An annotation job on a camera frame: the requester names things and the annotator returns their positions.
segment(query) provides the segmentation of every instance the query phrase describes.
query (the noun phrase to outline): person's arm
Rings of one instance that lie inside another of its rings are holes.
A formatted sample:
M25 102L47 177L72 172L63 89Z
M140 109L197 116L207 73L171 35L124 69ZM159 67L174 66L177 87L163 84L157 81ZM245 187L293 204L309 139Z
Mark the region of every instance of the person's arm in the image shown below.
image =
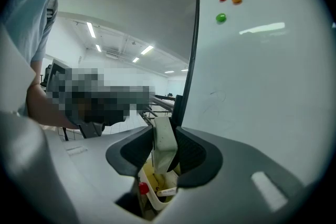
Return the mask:
M39 124L69 129L78 129L58 110L58 106L48 100L45 92L41 89L39 75L42 61L33 61L31 68L36 72L36 76L27 91L27 107L29 117Z

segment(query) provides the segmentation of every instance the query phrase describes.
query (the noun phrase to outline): green magnet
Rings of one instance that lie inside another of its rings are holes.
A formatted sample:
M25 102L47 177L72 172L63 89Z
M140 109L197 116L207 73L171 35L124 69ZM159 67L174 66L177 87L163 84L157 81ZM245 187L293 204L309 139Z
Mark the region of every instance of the green magnet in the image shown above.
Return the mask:
M218 14L216 17L217 22L224 22L226 20L226 15L224 13Z

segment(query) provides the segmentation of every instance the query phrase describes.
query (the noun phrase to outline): office chair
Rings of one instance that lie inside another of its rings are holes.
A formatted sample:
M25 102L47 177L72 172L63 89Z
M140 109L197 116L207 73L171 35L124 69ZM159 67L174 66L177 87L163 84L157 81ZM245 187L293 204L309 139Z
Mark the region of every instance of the office chair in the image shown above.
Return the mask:
M48 67L46 68L46 73L44 75L44 80L40 83L40 85L42 87L46 87L47 86L50 70L51 70L51 65L48 65Z

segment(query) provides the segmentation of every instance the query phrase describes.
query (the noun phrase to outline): light blue shirt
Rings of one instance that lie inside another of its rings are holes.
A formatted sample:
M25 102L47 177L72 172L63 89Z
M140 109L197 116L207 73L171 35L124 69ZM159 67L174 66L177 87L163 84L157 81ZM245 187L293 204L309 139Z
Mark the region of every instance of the light blue shirt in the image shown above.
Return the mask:
M1 20L28 64L43 59L56 13L57 0L8 0Z

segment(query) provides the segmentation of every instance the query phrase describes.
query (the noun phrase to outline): pixelated area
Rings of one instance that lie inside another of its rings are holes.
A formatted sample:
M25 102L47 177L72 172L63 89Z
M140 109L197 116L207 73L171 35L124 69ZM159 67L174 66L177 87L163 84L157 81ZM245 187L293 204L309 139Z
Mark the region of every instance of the pixelated area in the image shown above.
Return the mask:
M112 125L130 110L142 111L155 90L151 86L105 86L104 74L93 69L64 69L50 77L47 97L74 124Z

